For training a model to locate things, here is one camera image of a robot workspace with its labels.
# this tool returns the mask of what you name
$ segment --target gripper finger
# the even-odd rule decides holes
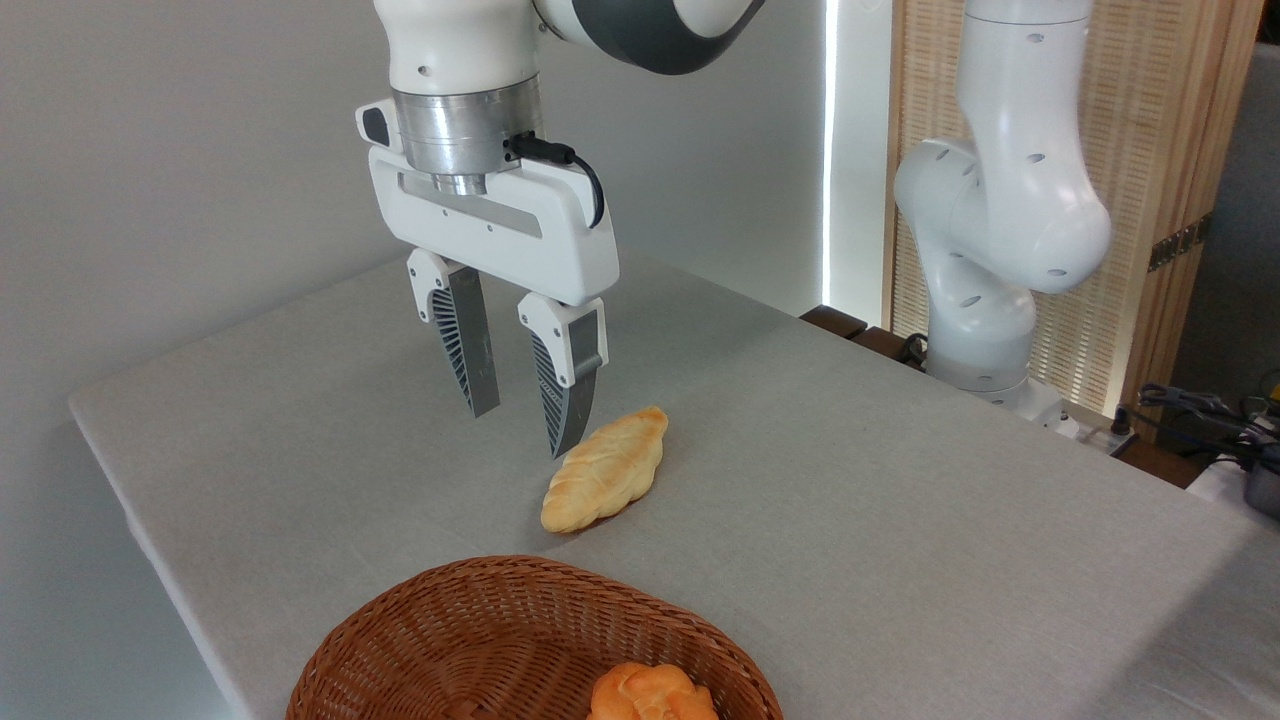
[[[532,336],[547,436],[552,456],[559,457],[582,439],[595,373],[609,361],[604,302],[570,307],[531,292],[520,302],[520,320]]]
[[[410,255],[408,273],[419,318],[435,323],[472,416],[493,410],[499,404],[498,374],[480,273],[425,250]]]

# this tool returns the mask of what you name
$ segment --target brown wicker basket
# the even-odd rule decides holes
[[[428,570],[334,628],[287,720],[585,720],[620,662],[684,667],[721,720],[782,720],[755,662],[701,618],[541,557]]]

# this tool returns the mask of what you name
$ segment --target golden bread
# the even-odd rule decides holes
[[[543,498],[543,527],[553,533],[581,530],[644,497],[662,462],[666,433],[667,415],[657,406],[591,433],[568,451],[552,478]]]
[[[595,682],[586,720],[719,720],[712,693],[675,665],[626,662]]]

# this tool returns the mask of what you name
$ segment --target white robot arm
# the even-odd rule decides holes
[[[608,363],[599,295],[618,279],[599,179],[541,138],[539,28],[650,72],[718,58],[764,0],[374,0],[392,97],[357,110],[370,173],[475,416],[498,405],[479,272],[527,288],[552,452],[582,437]]]
[[[1111,241],[1076,123],[1092,8],[969,0],[956,96],[974,138],[920,143],[893,187],[929,290],[929,374],[1055,429],[1061,397],[1028,377],[1028,288],[1074,288]]]

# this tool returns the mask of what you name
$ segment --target light strip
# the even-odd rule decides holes
[[[840,0],[827,0],[826,99],[822,132],[822,304],[831,305],[831,174],[836,146],[836,42]]]

